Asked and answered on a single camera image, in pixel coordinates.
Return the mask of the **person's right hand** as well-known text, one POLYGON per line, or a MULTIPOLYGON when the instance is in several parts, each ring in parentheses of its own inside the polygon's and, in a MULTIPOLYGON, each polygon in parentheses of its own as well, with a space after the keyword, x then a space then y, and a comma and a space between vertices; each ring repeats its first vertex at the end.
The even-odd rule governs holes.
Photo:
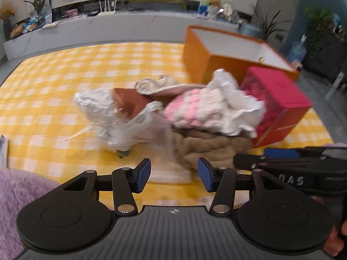
POLYGON ((324 245, 324 252, 331 257, 336 257, 344 249, 345 243, 338 236, 339 234, 343 235, 344 237, 346 236, 346 221, 344 221, 344 223, 341 225, 339 231, 336 229, 336 227, 333 227, 330 236, 324 245))

